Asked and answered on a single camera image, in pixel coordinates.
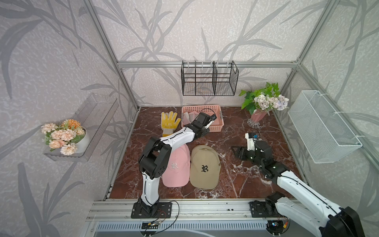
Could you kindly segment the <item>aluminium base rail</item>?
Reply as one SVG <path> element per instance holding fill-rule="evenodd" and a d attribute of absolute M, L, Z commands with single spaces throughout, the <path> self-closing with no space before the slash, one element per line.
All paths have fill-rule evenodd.
<path fill-rule="evenodd" d="M 252 199 L 179 199 L 162 200 L 162 207 L 153 217 L 142 214 L 134 207 L 135 200 L 96 201 L 93 203 L 87 221 L 149 221 L 149 220 L 266 220 L 268 211 L 257 210 L 251 205 Z M 307 222 L 328 221 L 330 215 L 339 212 L 339 206 L 324 200 L 301 203 L 290 198 L 280 198 L 275 204 L 274 218 L 285 216 Z"/>

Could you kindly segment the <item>clear acrylic shelf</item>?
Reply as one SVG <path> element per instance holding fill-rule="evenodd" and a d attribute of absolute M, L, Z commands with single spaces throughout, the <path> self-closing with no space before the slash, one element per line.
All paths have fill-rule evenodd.
<path fill-rule="evenodd" d="M 87 162 L 118 107 L 117 98 L 92 93 L 72 116 L 86 129 L 86 135 L 78 143 L 76 153 L 65 156 L 59 149 L 50 151 L 47 147 L 43 154 L 53 161 Z"/>

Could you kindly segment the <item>white mesh wall basket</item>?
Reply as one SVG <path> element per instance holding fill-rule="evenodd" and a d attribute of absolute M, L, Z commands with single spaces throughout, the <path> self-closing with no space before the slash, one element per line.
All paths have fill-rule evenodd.
<path fill-rule="evenodd" d="M 303 90 L 289 117 L 316 164 L 335 163 L 362 147 L 358 135 L 317 90 Z"/>

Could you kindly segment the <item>yellow work glove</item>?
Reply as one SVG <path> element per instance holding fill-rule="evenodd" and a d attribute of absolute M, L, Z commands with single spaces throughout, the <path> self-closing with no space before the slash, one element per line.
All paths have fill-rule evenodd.
<path fill-rule="evenodd" d="M 173 111 L 170 111 L 169 113 L 161 113 L 161 129 L 163 131 L 163 137 L 172 135 L 177 129 L 179 123 L 181 122 L 181 119 L 177 118 L 177 115 L 178 114 Z"/>

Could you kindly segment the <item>white pot peach flowers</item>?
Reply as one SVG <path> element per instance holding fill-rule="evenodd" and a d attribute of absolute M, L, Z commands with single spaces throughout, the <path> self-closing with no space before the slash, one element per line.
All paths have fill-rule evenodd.
<path fill-rule="evenodd" d="M 86 128 L 75 119 L 66 119 L 61 123 L 46 123 L 41 127 L 44 143 L 49 151 L 59 150 L 64 156 L 85 152 L 90 143 Z"/>

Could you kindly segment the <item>pink baseball cap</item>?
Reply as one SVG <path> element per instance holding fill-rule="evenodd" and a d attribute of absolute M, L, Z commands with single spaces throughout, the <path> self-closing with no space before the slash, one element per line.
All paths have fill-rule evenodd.
<path fill-rule="evenodd" d="M 183 187 L 190 179 L 190 150 L 182 145 L 170 154 L 167 169 L 162 175 L 164 186 L 169 188 Z"/>
<path fill-rule="evenodd" d="M 193 112 L 184 112 L 183 113 L 183 125 L 191 124 L 199 115 L 199 112 L 193 111 Z"/>

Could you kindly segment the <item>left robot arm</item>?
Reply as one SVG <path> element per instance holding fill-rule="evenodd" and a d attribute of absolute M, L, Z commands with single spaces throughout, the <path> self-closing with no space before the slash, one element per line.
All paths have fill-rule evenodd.
<path fill-rule="evenodd" d="M 143 176 L 143 192 L 133 204 L 132 219 L 171 217 L 172 202 L 159 201 L 160 177 L 168 168 L 169 158 L 176 149 L 209 133 L 215 114 L 199 113 L 196 119 L 167 137 L 150 138 L 138 161 Z"/>

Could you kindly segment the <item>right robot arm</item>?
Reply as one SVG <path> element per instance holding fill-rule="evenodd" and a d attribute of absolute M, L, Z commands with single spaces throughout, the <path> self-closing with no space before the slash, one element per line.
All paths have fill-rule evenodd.
<path fill-rule="evenodd" d="M 248 139 L 247 143 L 247 147 L 231 147 L 235 157 L 257 165 L 266 179 L 276 183 L 302 203 L 297 205 L 282 193 L 276 192 L 265 199 L 265 209 L 269 216 L 285 216 L 316 237 L 365 235 L 359 215 L 354 209 L 342 208 L 312 189 L 288 167 L 274 159 L 267 142 Z"/>

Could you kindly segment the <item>beige baseball cap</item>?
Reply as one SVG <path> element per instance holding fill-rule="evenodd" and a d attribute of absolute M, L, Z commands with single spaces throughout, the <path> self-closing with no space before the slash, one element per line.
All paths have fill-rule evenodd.
<path fill-rule="evenodd" d="M 209 146 L 198 145 L 192 150 L 190 161 L 190 183 L 205 190 L 216 188 L 221 170 L 217 152 Z"/>

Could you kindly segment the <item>pink vase with flowers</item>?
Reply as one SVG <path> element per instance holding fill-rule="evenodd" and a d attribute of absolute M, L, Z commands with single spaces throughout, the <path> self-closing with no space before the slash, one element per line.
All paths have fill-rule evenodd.
<path fill-rule="evenodd" d="M 245 99 L 241 109 L 250 113 L 248 125 L 252 128 L 258 128 L 260 121 L 271 111 L 283 111 L 289 105 L 289 98 L 280 93 L 278 83 L 266 83 L 264 88 L 255 91 L 242 90 L 239 96 Z"/>

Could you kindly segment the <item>pink plastic basket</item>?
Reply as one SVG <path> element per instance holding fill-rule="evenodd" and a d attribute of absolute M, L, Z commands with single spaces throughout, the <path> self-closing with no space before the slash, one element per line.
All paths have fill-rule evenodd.
<path fill-rule="evenodd" d="M 224 126 L 224 119 L 220 105 L 194 105 L 194 106 L 183 106 L 182 107 L 182 119 L 184 112 L 199 112 L 206 113 L 208 115 L 213 115 L 214 113 L 217 116 L 217 119 L 210 125 L 210 132 L 221 132 Z"/>

